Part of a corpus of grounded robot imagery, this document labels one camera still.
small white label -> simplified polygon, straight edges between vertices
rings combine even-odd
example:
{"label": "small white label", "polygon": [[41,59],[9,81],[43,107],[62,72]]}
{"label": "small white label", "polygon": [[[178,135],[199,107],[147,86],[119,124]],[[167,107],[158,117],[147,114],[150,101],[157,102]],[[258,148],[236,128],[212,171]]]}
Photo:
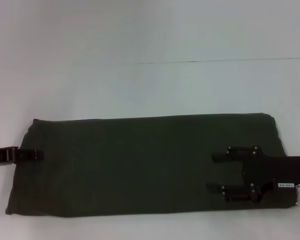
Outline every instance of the small white label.
{"label": "small white label", "polygon": [[294,183],[278,183],[279,188],[294,188]]}

olive green bag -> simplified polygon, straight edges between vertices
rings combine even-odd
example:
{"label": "olive green bag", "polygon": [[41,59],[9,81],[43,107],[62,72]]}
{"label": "olive green bag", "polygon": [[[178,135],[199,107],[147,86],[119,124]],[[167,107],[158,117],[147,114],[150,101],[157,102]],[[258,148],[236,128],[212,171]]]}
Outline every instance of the olive green bag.
{"label": "olive green bag", "polygon": [[260,203],[224,202],[207,183],[242,185],[242,163],[212,162],[228,146],[285,156],[266,114],[127,119],[35,119],[21,148],[42,161],[16,165],[7,214],[82,217],[288,208],[268,192]]}

white wall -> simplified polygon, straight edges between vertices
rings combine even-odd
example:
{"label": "white wall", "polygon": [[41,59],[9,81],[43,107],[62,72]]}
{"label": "white wall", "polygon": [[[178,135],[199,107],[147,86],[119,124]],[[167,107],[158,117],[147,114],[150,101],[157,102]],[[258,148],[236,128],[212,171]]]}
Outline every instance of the white wall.
{"label": "white wall", "polygon": [[[300,0],[0,0],[0,147],[33,118],[259,112],[300,155]],[[0,167],[0,240],[300,238],[295,207],[7,216],[13,171]]]}

white surface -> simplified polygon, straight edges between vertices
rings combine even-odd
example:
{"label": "white surface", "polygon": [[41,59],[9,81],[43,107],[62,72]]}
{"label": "white surface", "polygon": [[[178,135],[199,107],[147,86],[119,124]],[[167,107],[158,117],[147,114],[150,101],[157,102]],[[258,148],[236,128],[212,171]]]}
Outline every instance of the white surface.
{"label": "white surface", "polygon": [[300,0],[0,0],[0,67],[300,58]]}
{"label": "white surface", "polygon": [[[300,58],[300,0],[0,0],[0,147],[33,118],[263,112],[300,155],[300,59],[187,62],[276,58]],[[299,207],[7,216],[13,171],[0,167],[0,240],[300,238]]]}

